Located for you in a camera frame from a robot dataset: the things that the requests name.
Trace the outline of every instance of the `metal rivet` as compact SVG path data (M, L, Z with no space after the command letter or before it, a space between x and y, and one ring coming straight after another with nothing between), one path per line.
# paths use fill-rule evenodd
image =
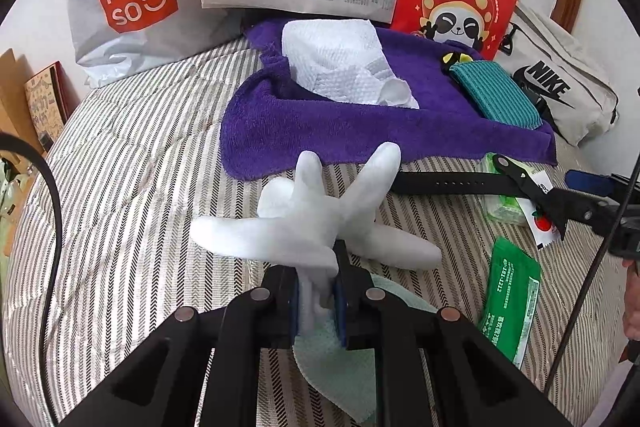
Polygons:
M270 295L271 292L267 288L263 288L262 286L258 286L257 288L251 290L251 298L254 301L266 301Z
M370 301L382 301L386 297L386 293L380 288L369 288L365 293Z
M189 306L183 306L182 308L178 308L175 311L174 317L178 322L188 322L193 318L193 315L195 314L196 313L193 308Z
M460 312L457 309L452 307L443 308L440 311L440 315L447 322L456 322L460 320Z

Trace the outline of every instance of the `green scrubbing pad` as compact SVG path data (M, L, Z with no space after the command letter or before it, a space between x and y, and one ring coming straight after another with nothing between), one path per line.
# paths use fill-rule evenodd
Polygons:
M500 64L490 60L457 62L450 66L449 74L490 120L525 129L542 125L534 105Z

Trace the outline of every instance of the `white paper towel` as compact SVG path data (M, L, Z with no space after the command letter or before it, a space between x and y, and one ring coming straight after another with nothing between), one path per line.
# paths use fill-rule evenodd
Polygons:
M391 71L369 21L289 22L282 54L300 86L330 100L418 109L409 85Z

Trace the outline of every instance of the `bed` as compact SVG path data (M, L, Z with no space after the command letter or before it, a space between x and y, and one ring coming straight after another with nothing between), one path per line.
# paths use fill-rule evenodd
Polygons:
M210 310L259 284L261 263L213 256L188 237L194 216L255 216L270 178L239 182L228 176L218 138L228 100L258 68L257 52L238 39L93 90L47 157L66 233L47 343L47 374L60 418L177 307ZM567 169L589 166L562 139L557 147L559 166L543 167L554 184L564 186ZM472 171L476 162L430 157L402 169ZM354 164L325 167L328 193L341 194L356 173ZM352 262L436 307L456 306L475 322L498 236L540 261L540 300L522 370L541 389L600 238L570 223L564 243L537 252L527 230L486 220L478 196L389 194L377 219L438 245L442 267L416 273L365 259ZM12 393L35 426L47 425L36 340L52 224L39 178L18 226L2 308ZM590 415L625 344L624 281L620 261L606 256L552 388L551 400L574 425ZM261 354L257 424L355 425L306 383L290 351L276 350Z

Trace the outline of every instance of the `mattress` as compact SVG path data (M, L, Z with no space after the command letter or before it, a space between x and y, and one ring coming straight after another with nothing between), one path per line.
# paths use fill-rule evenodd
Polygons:
M229 177L218 138L228 100L258 68L257 52L239 39L93 90L47 157L66 234L47 334L47 375L60 418L177 307L211 310L260 283L261 263L222 259L189 240L194 216L255 216L269 178ZM588 166L577 150L557 142L559 166L544 168L563 186L567 169ZM473 171L476 162L430 157L402 168ZM325 167L328 193L342 194L357 171L354 164ZM570 223L563 243L538 252L526 229L488 221L478 196L389 194L376 219L438 245L442 266L415 272L352 262L436 307L456 306L475 322L498 236L540 261L540 300L522 370L541 389L600 238ZM20 219L2 307L12 392L35 426L47 425L36 339L53 248L52 206L39 178ZM620 261L606 256L552 388L550 399L574 425L590 414L625 344L624 281ZM290 351L265 349L257 424L354 422L306 383Z

